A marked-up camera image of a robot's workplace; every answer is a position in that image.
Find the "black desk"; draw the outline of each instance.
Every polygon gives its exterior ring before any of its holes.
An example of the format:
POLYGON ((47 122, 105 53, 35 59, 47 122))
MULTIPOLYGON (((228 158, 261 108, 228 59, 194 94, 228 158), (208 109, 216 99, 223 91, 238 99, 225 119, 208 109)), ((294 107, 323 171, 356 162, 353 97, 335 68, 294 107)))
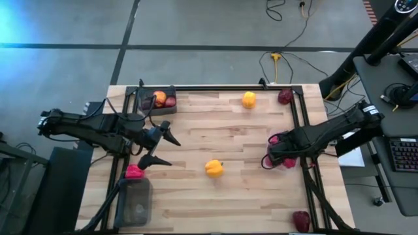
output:
MULTIPOLYGON (((399 56, 386 56, 381 63, 370 66, 363 57, 354 58, 357 74, 360 76, 370 102, 385 115, 381 129, 385 136, 418 136, 418 106, 410 110, 398 109, 383 102, 380 95, 383 90, 394 82, 412 85, 413 78, 398 65, 399 56)), ((387 153, 386 142, 383 137, 372 140, 377 156, 385 175, 392 186, 392 192, 400 212, 405 216, 418 215, 418 189, 402 189, 397 187, 418 187, 418 173, 394 172, 387 153)))

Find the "electrical plug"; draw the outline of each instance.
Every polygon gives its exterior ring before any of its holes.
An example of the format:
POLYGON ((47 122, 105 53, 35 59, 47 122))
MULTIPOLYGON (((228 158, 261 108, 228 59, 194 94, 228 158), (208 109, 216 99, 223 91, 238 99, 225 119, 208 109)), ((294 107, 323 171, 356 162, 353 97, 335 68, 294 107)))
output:
POLYGON ((281 58, 281 55, 279 53, 272 53, 272 58, 274 61, 278 61, 281 58))

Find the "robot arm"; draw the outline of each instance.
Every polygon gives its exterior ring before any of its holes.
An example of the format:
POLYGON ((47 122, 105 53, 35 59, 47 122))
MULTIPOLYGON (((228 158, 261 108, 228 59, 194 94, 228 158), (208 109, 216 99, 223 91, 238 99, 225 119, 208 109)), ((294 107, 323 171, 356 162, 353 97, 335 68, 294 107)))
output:
POLYGON ((67 134, 88 144, 97 144, 111 154, 125 155, 130 153, 132 143, 145 148, 145 154, 138 163, 141 170, 151 165, 171 165, 171 163, 153 156, 159 140, 165 140, 180 146, 170 132, 170 122, 163 121, 150 130, 144 129, 144 117, 140 114, 97 114, 83 116, 53 109, 42 112, 38 124, 39 134, 47 138, 50 135, 67 134))
POLYGON ((354 129, 373 129, 383 118, 373 105, 362 101, 345 114, 326 122, 275 134, 279 142, 269 146, 268 157, 273 166, 283 163, 285 158, 318 157, 331 140, 354 129))

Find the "plastic container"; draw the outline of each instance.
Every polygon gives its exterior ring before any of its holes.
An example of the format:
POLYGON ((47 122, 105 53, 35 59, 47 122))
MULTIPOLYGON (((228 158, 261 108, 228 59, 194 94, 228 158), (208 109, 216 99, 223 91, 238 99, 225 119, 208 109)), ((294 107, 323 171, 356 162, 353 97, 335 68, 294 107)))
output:
POLYGON ((141 227, 151 218, 152 185, 147 178, 120 181, 115 227, 141 227))
POLYGON ((177 113, 177 97, 176 97, 176 88, 174 86, 169 86, 163 89, 154 89, 154 88, 143 88, 139 87, 138 91, 138 110, 146 114, 150 109, 152 97, 154 91, 164 91, 167 95, 167 98, 174 97, 176 99, 176 105, 170 108, 156 108, 153 107, 151 110, 151 116, 161 116, 166 114, 175 114, 177 113))

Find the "wooden table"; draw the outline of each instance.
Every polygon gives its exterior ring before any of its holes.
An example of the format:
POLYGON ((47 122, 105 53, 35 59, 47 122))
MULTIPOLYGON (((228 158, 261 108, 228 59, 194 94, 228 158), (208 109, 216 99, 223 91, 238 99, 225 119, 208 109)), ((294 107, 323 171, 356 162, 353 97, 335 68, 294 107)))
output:
MULTIPOLYGON (((311 125, 327 120, 319 86, 302 86, 311 125)), ((108 90, 107 97, 118 111, 123 106, 125 88, 110 86, 108 90)), ((300 166, 283 171, 265 170, 260 165, 267 138, 294 128, 291 109, 278 104, 277 91, 255 92, 257 106, 247 110, 241 106, 243 91, 180 91, 176 114, 153 117, 156 123, 170 121, 171 131, 182 146, 160 142, 155 154, 173 166, 146 170, 153 185, 152 218, 144 227, 123 228, 121 233, 296 232, 292 213, 308 211, 300 166), (204 173, 205 163, 212 159, 224 163, 221 178, 208 178, 204 173)), ((104 112, 112 111, 106 106, 104 112)), ((302 125, 300 110, 298 113, 302 125)), ((103 155, 102 149, 95 150, 93 160, 103 155)), ((131 164, 138 160, 131 156, 131 164)), ((111 164, 112 158, 108 157, 91 167, 77 228, 86 225, 105 200, 111 164)), ((329 202, 354 227, 337 158, 322 155, 319 165, 329 202)), ((109 227, 115 207, 116 200, 110 210, 109 227)))

